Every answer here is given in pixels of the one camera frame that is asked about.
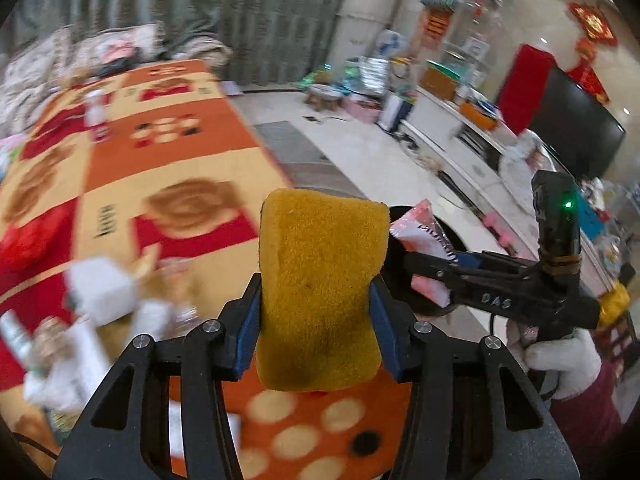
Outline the white gloved right hand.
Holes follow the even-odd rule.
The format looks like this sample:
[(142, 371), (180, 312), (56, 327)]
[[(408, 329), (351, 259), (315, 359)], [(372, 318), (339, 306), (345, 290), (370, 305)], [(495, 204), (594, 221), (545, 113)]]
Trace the white gloved right hand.
[(590, 331), (575, 328), (570, 336), (522, 346), (522, 332), (514, 321), (506, 322), (506, 342), (521, 368), (559, 374), (553, 400), (573, 399), (585, 393), (597, 380), (602, 361)]

